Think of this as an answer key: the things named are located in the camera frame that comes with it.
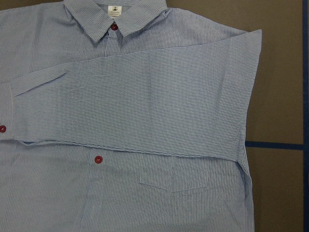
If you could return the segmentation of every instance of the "blue and white striped shirt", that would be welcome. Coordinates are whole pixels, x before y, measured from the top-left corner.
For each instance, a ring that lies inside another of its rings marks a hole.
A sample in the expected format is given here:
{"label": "blue and white striped shirt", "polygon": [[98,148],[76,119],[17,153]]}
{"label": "blue and white striped shirt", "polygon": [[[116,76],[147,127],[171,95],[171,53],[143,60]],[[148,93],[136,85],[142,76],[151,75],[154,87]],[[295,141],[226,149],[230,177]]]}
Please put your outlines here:
{"label": "blue and white striped shirt", "polygon": [[261,41],[164,0],[0,11],[0,230],[253,232]]}

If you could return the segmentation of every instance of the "collar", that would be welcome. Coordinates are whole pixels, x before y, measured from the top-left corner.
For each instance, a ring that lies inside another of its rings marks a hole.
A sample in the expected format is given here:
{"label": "collar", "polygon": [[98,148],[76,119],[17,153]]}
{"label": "collar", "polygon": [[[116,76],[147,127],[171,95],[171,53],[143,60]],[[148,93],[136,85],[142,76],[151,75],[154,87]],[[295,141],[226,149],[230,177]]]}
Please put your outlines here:
{"label": "collar", "polygon": [[165,0],[100,0],[106,5],[130,5],[131,7],[115,19],[111,19],[96,3],[97,0],[63,0],[68,11],[85,32],[98,42],[115,22],[122,36],[127,36],[146,26],[167,9]]}

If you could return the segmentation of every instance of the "chest pocket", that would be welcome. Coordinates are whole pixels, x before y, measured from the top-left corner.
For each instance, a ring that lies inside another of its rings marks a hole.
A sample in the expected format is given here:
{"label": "chest pocket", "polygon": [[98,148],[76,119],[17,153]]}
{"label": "chest pocket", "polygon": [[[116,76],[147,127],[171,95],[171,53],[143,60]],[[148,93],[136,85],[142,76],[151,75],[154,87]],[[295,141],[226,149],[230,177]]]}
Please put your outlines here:
{"label": "chest pocket", "polygon": [[140,163],[139,183],[171,193],[212,188],[209,160],[144,154]]}

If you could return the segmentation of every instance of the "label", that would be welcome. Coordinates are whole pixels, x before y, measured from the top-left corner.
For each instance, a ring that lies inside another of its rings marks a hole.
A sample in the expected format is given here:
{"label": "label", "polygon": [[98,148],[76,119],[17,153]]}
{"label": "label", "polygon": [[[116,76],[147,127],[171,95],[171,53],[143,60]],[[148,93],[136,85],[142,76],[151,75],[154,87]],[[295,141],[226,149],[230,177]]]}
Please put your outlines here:
{"label": "label", "polygon": [[121,15],[122,6],[108,6],[108,15],[111,18],[116,18]]}

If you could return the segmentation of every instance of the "button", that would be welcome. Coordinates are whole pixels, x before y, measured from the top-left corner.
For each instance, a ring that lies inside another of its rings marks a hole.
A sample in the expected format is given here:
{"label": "button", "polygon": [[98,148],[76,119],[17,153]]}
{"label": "button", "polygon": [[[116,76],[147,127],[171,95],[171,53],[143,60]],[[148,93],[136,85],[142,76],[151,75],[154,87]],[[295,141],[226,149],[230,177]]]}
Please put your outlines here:
{"label": "button", "polygon": [[112,30],[117,30],[117,29],[118,29],[117,24],[112,24],[112,25],[111,25],[111,29],[112,29]]}
{"label": "button", "polygon": [[4,125],[1,125],[0,126],[0,132],[5,133],[5,131],[6,131],[6,127]]}
{"label": "button", "polygon": [[102,158],[101,156],[96,156],[96,157],[95,157],[95,162],[96,162],[96,163],[101,163],[102,160],[103,160],[103,158]]}

